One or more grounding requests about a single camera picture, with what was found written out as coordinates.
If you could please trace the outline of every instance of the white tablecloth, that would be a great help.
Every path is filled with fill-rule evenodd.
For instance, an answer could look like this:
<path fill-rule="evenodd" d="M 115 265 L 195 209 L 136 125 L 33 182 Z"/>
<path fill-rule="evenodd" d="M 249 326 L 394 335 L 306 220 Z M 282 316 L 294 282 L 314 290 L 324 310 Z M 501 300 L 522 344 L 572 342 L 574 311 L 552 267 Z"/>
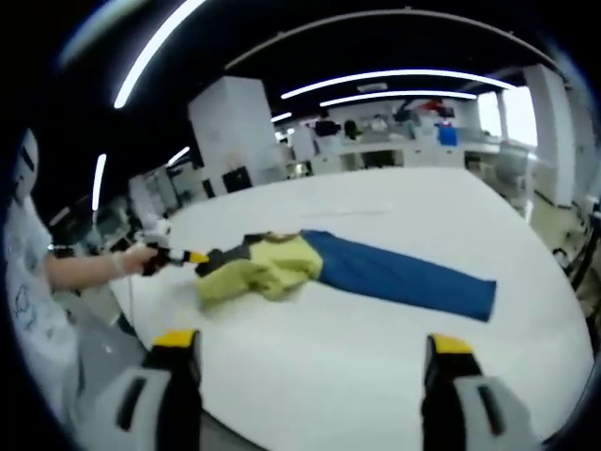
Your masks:
<path fill-rule="evenodd" d="M 467 340 L 528 406 L 541 438 L 582 391 L 593 356 L 578 302 L 528 225 L 464 170 L 379 169 L 253 188 L 188 207 L 172 245 L 207 252 L 245 233 L 325 229 L 498 281 L 489 323 L 308 283 L 281 303 L 246 295 L 204 316 L 193 267 L 133 279 L 147 347 L 203 330 L 205 408 L 270 450 L 418 450 L 428 334 Z M 114 284 L 128 317 L 124 282 Z"/>

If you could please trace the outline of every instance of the human arm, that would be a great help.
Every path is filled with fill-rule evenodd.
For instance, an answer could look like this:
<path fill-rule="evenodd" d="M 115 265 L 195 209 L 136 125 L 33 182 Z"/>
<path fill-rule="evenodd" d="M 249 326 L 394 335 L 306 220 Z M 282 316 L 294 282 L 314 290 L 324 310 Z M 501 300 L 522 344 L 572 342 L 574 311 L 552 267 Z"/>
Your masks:
<path fill-rule="evenodd" d="M 56 290 L 98 287 L 127 275 L 142 273 L 155 249 L 133 246 L 125 253 L 97 257 L 56 258 L 47 256 L 45 269 L 50 286 Z"/>

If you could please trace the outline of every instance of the ceiling light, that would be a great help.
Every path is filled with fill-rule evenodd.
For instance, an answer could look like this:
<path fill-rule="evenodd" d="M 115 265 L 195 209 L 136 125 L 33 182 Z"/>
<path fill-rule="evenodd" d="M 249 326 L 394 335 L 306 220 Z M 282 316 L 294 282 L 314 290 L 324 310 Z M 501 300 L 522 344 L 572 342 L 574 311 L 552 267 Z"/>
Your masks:
<path fill-rule="evenodd" d="M 102 185 L 102 173 L 106 164 L 106 153 L 100 155 L 96 161 L 96 174 L 94 175 L 94 188 L 92 189 L 92 211 L 98 210 L 100 199 L 100 186 Z"/>
<path fill-rule="evenodd" d="M 282 115 L 272 117 L 271 122 L 277 122 L 278 120 L 288 119 L 289 117 L 292 117 L 292 113 L 284 113 Z"/>
<path fill-rule="evenodd" d="M 415 90 L 415 91 L 387 91 L 387 92 L 374 92 L 371 94 L 361 94 L 359 96 L 344 97 L 342 99 L 336 99 L 334 101 L 323 101 L 319 106 L 330 106 L 338 103 L 346 103 L 348 101 L 365 101 L 367 99 L 375 99 L 379 97 L 403 97 L 403 96 L 417 96 L 417 97 L 456 97 L 458 99 L 469 99 L 475 100 L 476 96 L 473 94 L 464 94 L 462 92 L 453 91 L 429 91 L 429 90 Z"/>
<path fill-rule="evenodd" d="M 339 85 L 341 83 L 354 82 L 357 80 L 365 80 L 368 78 L 379 78 L 379 77 L 397 77 L 400 75 L 432 75 L 438 77 L 450 77 L 450 78 L 460 78 L 463 80 L 472 80 L 473 82 L 486 83 L 493 86 L 502 87 L 505 89 L 509 89 L 515 87 L 508 83 L 495 80 L 494 78 L 484 77 L 482 75 L 474 75 L 472 73 L 466 72 L 456 72 L 454 70 L 435 70 L 435 69 L 401 69 L 401 70 L 379 70 L 377 72 L 366 72 L 366 73 L 358 73 L 356 75 L 348 75 L 346 77 L 332 78 L 331 80 L 326 80 L 325 82 L 319 82 L 312 85 L 308 85 L 305 87 L 301 87 L 299 89 L 294 89 L 293 91 L 286 92 L 282 94 L 282 99 L 290 99 L 291 97 L 298 96 L 299 94 L 303 94 L 305 92 L 313 91 L 315 89 L 320 89 L 321 87 Z"/>
<path fill-rule="evenodd" d="M 155 53 L 165 43 L 167 38 L 173 31 L 182 23 L 190 14 L 200 7 L 207 0 L 186 0 L 181 6 L 176 9 L 165 22 L 159 27 L 154 36 L 150 39 L 144 50 L 138 55 L 137 59 L 131 66 L 123 85 L 119 89 L 116 96 L 115 108 L 122 108 L 128 101 L 135 84 L 140 79 L 142 72 L 152 59 Z"/>
<path fill-rule="evenodd" d="M 173 163 L 175 163 L 177 160 L 179 160 L 181 157 L 183 157 L 189 151 L 190 151 L 190 148 L 188 148 L 188 147 L 185 147 L 182 150 L 180 150 L 178 153 L 176 153 L 173 157 L 171 157 L 169 159 L 169 161 L 167 162 L 167 166 L 171 166 Z"/>

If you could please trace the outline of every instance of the hand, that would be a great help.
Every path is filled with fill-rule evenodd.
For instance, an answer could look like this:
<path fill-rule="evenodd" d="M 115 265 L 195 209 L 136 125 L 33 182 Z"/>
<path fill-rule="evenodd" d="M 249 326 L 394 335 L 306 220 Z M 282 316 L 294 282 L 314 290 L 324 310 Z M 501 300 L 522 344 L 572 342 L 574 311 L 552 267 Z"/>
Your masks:
<path fill-rule="evenodd" d="M 156 249 L 152 249 L 141 242 L 130 247 L 123 254 L 123 269 L 126 274 L 141 274 L 144 268 L 151 263 L 151 259 L 158 254 Z M 153 272 L 161 269 L 158 263 L 153 266 Z"/>

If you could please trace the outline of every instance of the black ceiling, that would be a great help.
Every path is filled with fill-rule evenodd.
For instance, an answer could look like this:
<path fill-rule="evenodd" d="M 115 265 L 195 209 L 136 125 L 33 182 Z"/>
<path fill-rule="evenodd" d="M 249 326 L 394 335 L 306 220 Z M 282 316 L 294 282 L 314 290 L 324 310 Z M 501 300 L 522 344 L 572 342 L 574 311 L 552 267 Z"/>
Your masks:
<path fill-rule="evenodd" d="M 473 25 L 381 14 L 326 24 L 280 40 L 225 72 L 230 61 L 278 33 L 341 14 L 399 8 L 399 2 L 346 0 L 329 5 L 323 0 L 208 0 L 157 52 L 126 107 L 114 110 L 116 92 L 135 56 L 181 1 L 146 2 L 66 70 L 56 70 L 52 81 L 41 85 L 43 90 L 33 91 L 45 94 L 44 101 L 37 102 L 34 123 L 41 147 L 36 197 L 46 217 L 89 193 L 101 153 L 108 155 L 105 198 L 122 191 L 132 175 L 168 160 L 190 139 L 188 101 L 224 73 L 263 80 L 272 111 L 278 114 L 303 113 L 320 101 L 357 94 L 357 84 L 351 83 L 288 101 L 280 99 L 287 90 L 352 73 L 429 68 L 487 75 L 544 62 L 509 39 Z M 46 6 L 42 10 L 45 17 L 37 18 L 46 39 L 32 55 L 34 68 L 46 73 L 42 66 L 52 63 L 57 49 L 83 17 L 102 3 L 65 0 L 52 8 Z M 516 16 L 513 9 L 475 8 L 471 2 L 415 2 L 414 9 L 418 3 L 422 9 L 449 12 L 511 31 L 546 49 L 538 19 L 523 10 Z M 523 83 L 519 73 L 506 80 Z M 460 90 L 467 83 L 439 77 L 396 77 L 386 82 L 390 89 L 444 90 Z M 471 86 L 470 92 L 483 89 L 489 87 Z M 68 179 L 69 185 L 57 183 L 57 178 Z"/>

